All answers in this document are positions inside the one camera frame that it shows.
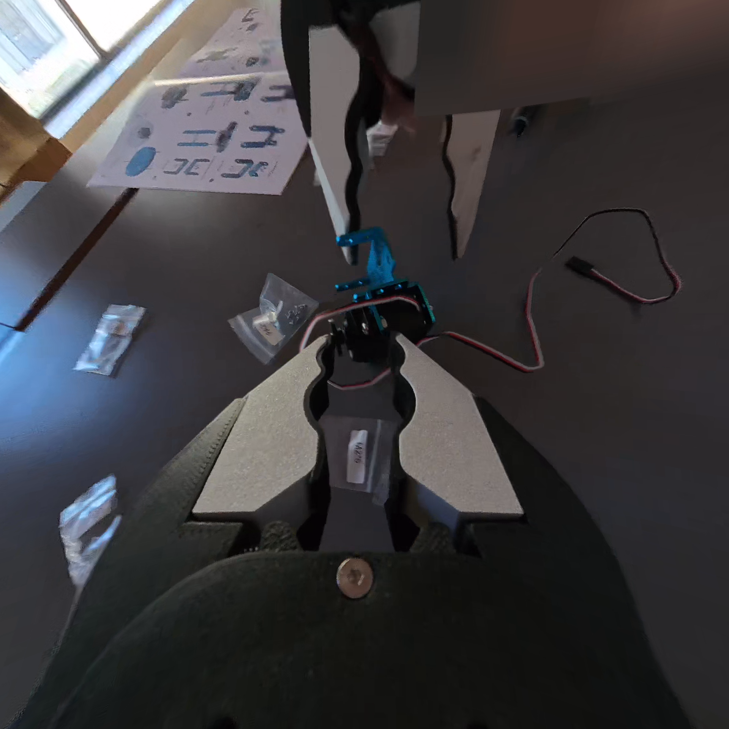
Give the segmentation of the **dark grey desk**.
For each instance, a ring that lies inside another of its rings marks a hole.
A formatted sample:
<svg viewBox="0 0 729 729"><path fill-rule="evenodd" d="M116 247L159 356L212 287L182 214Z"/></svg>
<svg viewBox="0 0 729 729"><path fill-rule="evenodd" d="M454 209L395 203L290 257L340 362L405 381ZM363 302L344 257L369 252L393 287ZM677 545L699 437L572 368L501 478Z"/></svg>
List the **dark grey desk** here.
<svg viewBox="0 0 729 729"><path fill-rule="evenodd" d="M437 321L526 360L532 272L587 214L645 209L683 281L632 306L558 261L536 284L545 368L426 351L551 462L606 536L697 727L727 727L727 2L601 2L580 60L596 101L497 139L453 262L441 122L396 139L362 198ZM270 370L227 320L266 273L323 302L349 278L305 159L283 196L141 191L2 362L2 726L74 598L58 516L117 477L125 515L162 466ZM147 309L112 377L73 370L107 307Z"/></svg>

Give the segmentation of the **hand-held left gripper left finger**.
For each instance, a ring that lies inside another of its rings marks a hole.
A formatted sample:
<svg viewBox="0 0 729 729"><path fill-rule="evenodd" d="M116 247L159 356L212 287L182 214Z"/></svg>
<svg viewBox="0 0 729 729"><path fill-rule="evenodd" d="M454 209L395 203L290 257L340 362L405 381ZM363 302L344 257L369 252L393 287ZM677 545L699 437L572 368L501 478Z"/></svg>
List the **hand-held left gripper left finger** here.
<svg viewBox="0 0 729 729"><path fill-rule="evenodd" d="M204 521L290 525L317 551L331 501L320 420L330 404L331 337L309 344L250 391L194 507Z"/></svg>

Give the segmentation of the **small clear bag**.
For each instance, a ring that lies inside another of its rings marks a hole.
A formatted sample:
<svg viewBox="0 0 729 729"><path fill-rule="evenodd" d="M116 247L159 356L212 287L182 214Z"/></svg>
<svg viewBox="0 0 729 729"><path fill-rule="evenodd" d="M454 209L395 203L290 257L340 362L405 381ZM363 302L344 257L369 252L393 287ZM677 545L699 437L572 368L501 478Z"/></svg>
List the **small clear bag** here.
<svg viewBox="0 0 729 729"><path fill-rule="evenodd" d="M147 309L137 305L112 304L96 324L95 332L73 370L105 377L114 376Z"/></svg>

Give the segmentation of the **servo with blue bracket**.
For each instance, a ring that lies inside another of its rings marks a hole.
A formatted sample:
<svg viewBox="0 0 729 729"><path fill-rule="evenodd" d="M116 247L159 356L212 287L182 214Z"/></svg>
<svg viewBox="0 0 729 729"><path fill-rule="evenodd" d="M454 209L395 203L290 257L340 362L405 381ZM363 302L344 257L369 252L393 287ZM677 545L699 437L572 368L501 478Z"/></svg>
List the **servo with blue bracket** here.
<svg viewBox="0 0 729 729"><path fill-rule="evenodd" d="M351 297L351 305L329 317L335 351L352 361L383 364L390 339L404 335L416 343L432 329L435 318L420 284L396 273L396 260L387 237L379 227L339 235L336 243L354 257L361 246L368 249L366 271L345 283L336 284L339 295Z"/></svg>

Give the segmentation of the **large window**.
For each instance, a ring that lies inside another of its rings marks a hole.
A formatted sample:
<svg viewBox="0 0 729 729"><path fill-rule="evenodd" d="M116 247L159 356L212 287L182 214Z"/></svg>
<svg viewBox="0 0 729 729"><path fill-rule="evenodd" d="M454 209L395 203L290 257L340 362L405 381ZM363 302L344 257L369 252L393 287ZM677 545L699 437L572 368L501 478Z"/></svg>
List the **large window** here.
<svg viewBox="0 0 729 729"><path fill-rule="evenodd" d="M2 1L2 90L41 120L166 9L164 1Z"/></svg>

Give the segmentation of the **long clear screw bag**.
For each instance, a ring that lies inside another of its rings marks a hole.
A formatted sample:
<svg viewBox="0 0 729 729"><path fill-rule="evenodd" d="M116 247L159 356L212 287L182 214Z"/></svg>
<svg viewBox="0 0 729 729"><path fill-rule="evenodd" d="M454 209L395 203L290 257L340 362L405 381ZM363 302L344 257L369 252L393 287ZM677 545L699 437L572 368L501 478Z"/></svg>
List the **long clear screw bag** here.
<svg viewBox="0 0 729 729"><path fill-rule="evenodd" d="M114 474L94 483L60 513L60 542L77 591L85 587L121 521Z"/></svg>

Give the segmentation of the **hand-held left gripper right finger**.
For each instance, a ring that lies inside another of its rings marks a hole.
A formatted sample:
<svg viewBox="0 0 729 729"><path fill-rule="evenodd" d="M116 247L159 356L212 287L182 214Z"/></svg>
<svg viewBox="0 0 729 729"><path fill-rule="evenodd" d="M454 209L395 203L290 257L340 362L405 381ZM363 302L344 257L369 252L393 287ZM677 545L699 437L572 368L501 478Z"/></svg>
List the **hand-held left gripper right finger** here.
<svg viewBox="0 0 729 729"><path fill-rule="evenodd" d="M475 396L404 334L391 343L393 518L420 530L441 524L459 548L474 524L524 517Z"/></svg>

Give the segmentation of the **instruction booklet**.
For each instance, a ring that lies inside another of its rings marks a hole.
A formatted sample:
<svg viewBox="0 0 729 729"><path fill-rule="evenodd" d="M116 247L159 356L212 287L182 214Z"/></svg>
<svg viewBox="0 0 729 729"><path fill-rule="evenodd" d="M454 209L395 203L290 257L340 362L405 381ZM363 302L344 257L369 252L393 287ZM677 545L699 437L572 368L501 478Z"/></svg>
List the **instruction booklet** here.
<svg viewBox="0 0 729 729"><path fill-rule="evenodd" d="M279 196L307 145L280 2L251 2L142 92L87 186Z"/></svg>

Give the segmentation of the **person's right hand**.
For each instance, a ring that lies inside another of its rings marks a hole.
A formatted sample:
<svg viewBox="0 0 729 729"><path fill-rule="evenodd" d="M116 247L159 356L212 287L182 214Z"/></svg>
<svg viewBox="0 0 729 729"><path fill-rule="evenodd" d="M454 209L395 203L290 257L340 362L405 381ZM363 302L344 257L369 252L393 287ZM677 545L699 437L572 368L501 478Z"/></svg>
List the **person's right hand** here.
<svg viewBox="0 0 729 729"><path fill-rule="evenodd" d="M368 58L383 87L380 119L387 126L396 126L406 132L415 133L414 91L389 71L376 36L369 28L366 30L369 32Z"/></svg>

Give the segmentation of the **clear plastic screw bag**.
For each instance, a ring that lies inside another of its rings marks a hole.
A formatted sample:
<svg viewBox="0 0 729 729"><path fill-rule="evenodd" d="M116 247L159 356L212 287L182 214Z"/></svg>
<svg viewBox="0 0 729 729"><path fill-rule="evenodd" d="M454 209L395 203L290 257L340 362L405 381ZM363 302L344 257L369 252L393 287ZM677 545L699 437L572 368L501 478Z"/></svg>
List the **clear plastic screw bag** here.
<svg viewBox="0 0 729 729"><path fill-rule="evenodd" d="M384 506L390 494L395 421L341 415L320 420L332 488L369 494Z"/></svg>
<svg viewBox="0 0 729 729"><path fill-rule="evenodd" d="M228 320L235 336L262 364L268 365L315 313L319 302L269 273L259 305Z"/></svg>

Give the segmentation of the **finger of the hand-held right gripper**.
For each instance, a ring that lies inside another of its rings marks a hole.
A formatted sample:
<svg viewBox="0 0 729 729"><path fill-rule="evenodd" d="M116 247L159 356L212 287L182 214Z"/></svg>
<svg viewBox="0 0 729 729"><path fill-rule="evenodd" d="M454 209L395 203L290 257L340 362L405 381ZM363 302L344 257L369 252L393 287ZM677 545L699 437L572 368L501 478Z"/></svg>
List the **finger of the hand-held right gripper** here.
<svg viewBox="0 0 729 729"><path fill-rule="evenodd" d="M336 25L309 31L309 146L337 238L361 227L360 188L369 167L361 59Z"/></svg>
<svg viewBox="0 0 729 729"><path fill-rule="evenodd" d="M493 110L445 117L442 162L450 183L446 216L454 260L464 256L475 225L500 114Z"/></svg>

